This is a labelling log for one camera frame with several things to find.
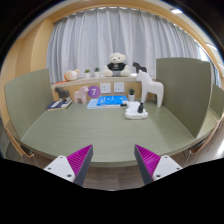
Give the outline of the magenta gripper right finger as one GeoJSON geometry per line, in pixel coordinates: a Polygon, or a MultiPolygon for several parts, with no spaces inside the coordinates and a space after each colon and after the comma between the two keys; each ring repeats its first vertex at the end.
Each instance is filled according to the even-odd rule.
{"type": "Polygon", "coordinates": [[[139,145],[134,146],[134,155],[145,185],[182,169],[168,155],[159,156],[139,145]]]}

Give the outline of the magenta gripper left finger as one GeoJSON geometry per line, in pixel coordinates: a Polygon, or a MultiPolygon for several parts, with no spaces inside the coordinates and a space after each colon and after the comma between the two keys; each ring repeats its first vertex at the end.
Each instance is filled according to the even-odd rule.
{"type": "Polygon", "coordinates": [[[93,156],[93,145],[88,145],[69,156],[58,156],[44,170],[82,186],[93,156]]]}

